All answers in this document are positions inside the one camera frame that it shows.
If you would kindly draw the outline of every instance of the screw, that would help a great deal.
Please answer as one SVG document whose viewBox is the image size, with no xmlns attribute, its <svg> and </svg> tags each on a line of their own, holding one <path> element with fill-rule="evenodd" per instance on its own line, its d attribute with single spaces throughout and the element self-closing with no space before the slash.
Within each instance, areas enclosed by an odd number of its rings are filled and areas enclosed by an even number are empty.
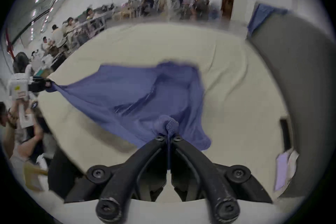
<svg viewBox="0 0 336 224">
<path fill-rule="evenodd" d="M 163 136 L 159 135 L 159 136 L 155 137 L 155 140 L 158 140 L 158 141 L 161 142 L 161 141 L 165 140 L 165 138 Z"/>
<path fill-rule="evenodd" d="M 233 172 L 233 175 L 236 178 L 241 178 L 244 175 L 244 171 L 242 171 L 242 170 L 236 170 L 236 171 Z"/>
<path fill-rule="evenodd" d="M 183 140 L 183 138 L 180 137 L 180 136 L 176 136 L 176 137 L 174 138 L 174 142 L 179 142 L 179 141 L 182 141 L 182 140 Z"/>
<path fill-rule="evenodd" d="M 103 200 L 100 201 L 96 208 L 98 217 L 111 220 L 118 215 L 118 205 L 115 202 Z"/>
<path fill-rule="evenodd" d="M 217 208 L 217 214 L 221 219 L 231 220 L 239 215 L 239 207 L 234 201 L 224 201 Z"/>
<path fill-rule="evenodd" d="M 95 177 L 95 178 L 102 178 L 104 176 L 104 171 L 102 169 L 97 169 L 97 170 L 94 170 L 92 172 L 92 175 Z"/>
</svg>

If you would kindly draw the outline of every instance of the red pole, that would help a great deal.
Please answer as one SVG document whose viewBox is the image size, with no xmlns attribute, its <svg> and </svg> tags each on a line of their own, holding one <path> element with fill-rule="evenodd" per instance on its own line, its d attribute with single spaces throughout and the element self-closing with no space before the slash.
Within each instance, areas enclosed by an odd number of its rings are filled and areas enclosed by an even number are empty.
<svg viewBox="0 0 336 224">
<path fill-rule="evenodd" d="M 14 54 L 13 54 L 13 46 L 11 41 L 9 40 L 9 34 L 8 34 L 8 28 L 6 28 L 6 41 L 7 41 L 7 52 L 12 56 L 14 60 Z"/>
</svg>

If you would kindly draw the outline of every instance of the paper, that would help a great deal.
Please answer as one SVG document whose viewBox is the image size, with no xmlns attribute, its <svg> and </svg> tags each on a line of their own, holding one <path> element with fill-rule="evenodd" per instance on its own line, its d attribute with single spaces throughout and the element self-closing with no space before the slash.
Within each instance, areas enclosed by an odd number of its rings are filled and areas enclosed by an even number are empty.
<svg viewBox="0 0 336 224">
<path fill-rule="evenodd" d="M 286 184 L 288 151 L 280 154 L 276 159 L 275 191 L 280 190 Z"/>
<path fill-rule="evenodd" d="M 299 153 L 297 153 L 295 150 L 291 153 L 291 155 L 288 158 L 288 179 L 292 179 L 292 177 L 295 174 L 296 170 L 296 160 L 299 157 Z"/>
</svg>

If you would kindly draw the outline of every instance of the blue cloth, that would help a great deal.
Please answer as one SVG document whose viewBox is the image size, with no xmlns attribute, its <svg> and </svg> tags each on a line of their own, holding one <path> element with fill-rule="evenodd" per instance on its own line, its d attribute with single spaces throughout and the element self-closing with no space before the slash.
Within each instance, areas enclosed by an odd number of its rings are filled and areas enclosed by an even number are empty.
<svg viewBox="0 0 336 224">
<path fill-rule="evenodd" d="M 249 25 L 247 26 L 249 34 L 251 35 L 253 31 L 257 29 L 273 12 L 286 14 L 288 10 L 283 8 L 275 8 L 263 3 L 258 4 L 250 19 Z"/>
<path fill-rule="evenodd" d="M 201 126 L 203 85 L 198 69 L 190 65 L 101 65 L 73 84 L 52 83 L 48 91 L 60 92 L 103 129 L 137 147 L 158 134 L 169 137 L 174 132 L 199 150 L 211 144 Z"/>
</svg>

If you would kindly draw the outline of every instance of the wooden door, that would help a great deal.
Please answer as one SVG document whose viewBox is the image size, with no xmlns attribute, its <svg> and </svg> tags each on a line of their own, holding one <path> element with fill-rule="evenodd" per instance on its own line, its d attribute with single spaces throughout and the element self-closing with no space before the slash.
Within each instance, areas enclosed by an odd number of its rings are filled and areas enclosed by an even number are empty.
<svg viewBox="0 0 336 224">
<path fill-rule="evenodd" d="M 222 14 L 223 17 L 231 19 L 232 8 L 233 8 L 233 0 L 222 0 L 221 10 L 223 11 Z"/>
</svg>

